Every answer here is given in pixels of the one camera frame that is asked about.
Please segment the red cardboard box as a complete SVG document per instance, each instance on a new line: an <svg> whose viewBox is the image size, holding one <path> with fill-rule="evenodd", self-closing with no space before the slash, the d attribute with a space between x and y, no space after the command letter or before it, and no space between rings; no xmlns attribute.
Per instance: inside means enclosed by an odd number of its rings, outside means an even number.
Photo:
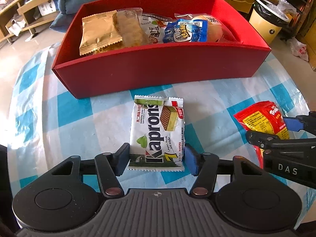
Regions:
<svg viewBox="0 0 316 237"><path fill-rule="evenodd" d="M81 57L82 18L117 9L146 13L208 13L228 27L235 42L148 44ZM81 6L56 54L52 71L76 98L151 86L254 75L271 49L225 0L97 0Z"/></svg>

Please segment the white Kaprons wafer packet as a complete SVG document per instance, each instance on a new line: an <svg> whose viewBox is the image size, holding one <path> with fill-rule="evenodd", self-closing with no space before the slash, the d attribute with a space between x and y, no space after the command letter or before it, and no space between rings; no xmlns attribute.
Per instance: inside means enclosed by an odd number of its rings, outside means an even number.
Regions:
<svg viewBox="0 0 316 237"><path fill-rule="evenodd" d="M184 101L136 95L131 117L129 170L184 170Z"/></svg>

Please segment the wooden TV cabinet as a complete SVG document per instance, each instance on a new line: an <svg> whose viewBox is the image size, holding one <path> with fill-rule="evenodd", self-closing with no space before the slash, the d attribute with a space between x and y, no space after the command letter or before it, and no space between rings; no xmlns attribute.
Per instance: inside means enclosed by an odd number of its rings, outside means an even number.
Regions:
<svg viewBox="0 0 316 237"><path fill-rule="evenodd" d="M36 27L51 23L58 15L58 0L1 0L1 41L15 36L14 25L20 32L36 35Z"/></svg>

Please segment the white red plastic bag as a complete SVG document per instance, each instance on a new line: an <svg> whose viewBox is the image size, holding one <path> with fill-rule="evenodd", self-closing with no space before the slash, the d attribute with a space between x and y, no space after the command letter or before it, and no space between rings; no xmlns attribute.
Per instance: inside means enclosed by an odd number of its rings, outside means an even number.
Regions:
<svg viewBox="0 0 316 237"><path fill-rule="evenodd" d="M287 40L287 45L290 47L292 54L296 57L308 62L307 45L301 43L295 37Z"/></svg>

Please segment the blue white checkered tablecloth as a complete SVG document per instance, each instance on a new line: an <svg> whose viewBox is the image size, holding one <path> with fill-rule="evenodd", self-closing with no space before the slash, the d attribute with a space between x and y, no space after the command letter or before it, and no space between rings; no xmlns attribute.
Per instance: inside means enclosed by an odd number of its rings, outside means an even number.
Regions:
<svg viewBox="0 0 316 237"><path fill-rule="evenodd" d="M307 114L308 105L282 64L269 55L251 78L208 80L127 90L78 100L53 74L59 49L53 44L21 69L9 112L8 172L20 189L59 162L79 155L91 159L113 152L130 138L135 95L181 97L185 140L224 159L242 155L258 162L235 113L272 101L284 116Z"/></svg>

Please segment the wooden side cabinet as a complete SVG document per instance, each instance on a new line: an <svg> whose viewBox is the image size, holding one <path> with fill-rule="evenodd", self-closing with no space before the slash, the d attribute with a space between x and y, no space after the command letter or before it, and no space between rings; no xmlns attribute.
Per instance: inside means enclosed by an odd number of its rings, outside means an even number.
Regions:
<svg viewBox="0 0 316 237"><path fill-rule="evenodd" d="M306 45L308 63L315 71L315 0L308 0L300 17L296 39Z"/></svg>

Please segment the clear bag yellow crisps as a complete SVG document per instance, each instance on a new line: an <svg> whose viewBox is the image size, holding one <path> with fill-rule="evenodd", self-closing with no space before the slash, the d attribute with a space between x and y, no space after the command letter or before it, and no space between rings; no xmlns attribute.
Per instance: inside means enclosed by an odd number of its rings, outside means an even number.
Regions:
<svg viewBox="0 0 316 237"><path fill-rule="evenodd" d="M128 8L117 11L116 29L123 40L93 51L92 54L105 53L107 51L122 48L138 47L150 43L148 35L141 28L142 8Z"/></svg>

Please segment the red yellow snack packet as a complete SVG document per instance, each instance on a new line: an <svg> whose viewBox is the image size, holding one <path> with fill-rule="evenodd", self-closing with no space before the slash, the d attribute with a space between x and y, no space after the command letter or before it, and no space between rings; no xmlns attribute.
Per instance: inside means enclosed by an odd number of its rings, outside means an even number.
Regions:
<svg viewBox="0 0 316 237"><path fill-rule="evenodd" d="M289 139L285 121L274 102L257 102L233 116L246 131L253 130L277 135L282 140Z"/></svg>

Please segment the clear white printed packet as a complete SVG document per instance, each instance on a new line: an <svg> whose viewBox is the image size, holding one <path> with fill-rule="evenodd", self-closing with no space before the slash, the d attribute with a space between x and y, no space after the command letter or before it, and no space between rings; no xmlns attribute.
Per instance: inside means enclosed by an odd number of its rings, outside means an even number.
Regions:
<svg viewBox="0 0 316 237"><path fill-rule="evenodd" d="M172 23L171 18L158 16L156 14L142 13L140 25L148 36L151 44L163 43L165 28Z"/></svg>

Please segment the yellow trash bin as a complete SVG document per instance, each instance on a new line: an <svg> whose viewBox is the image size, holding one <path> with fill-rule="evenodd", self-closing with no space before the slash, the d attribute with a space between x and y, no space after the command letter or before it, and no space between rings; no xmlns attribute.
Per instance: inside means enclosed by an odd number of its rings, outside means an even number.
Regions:
<svg viewBox="0 0 316 237"><path fill-rule="evenodd" d="M254 0L249 23L270 44L291 19L268 0Z"/></svg>

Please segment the gold foil snack packet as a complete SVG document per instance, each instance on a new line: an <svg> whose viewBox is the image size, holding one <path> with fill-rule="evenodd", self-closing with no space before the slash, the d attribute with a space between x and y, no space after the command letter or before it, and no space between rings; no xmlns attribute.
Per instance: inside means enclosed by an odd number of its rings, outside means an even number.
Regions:
<svg viewBox="0 0 316 237"><path fill-rule="evenodd" d="M117 30L116 23L116 10L82 18L83 35L79 46L79 54L83 56L122 42L123 37Z"/></svg>

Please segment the clear bread bun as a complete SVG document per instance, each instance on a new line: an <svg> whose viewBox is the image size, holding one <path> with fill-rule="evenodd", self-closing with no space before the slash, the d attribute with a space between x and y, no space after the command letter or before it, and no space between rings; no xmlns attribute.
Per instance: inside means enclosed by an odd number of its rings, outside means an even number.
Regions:
<svg viewBox="0 0 316 237"><path fill-rule="evenodd" d="M176 19L206 20L207 42L238 42L232 32L220 20L210 14L175 14Z"/></svg>

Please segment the blue snack packet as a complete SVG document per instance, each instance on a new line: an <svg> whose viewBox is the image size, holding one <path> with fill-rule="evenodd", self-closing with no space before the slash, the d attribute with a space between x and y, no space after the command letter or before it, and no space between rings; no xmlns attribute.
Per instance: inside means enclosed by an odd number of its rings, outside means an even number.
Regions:
<svg viewBox="0 0 316 237"><path fill-rule="evenodd" d="M167 24L163 43L206 42L207 29L207 20L178 19Z"/></svg>

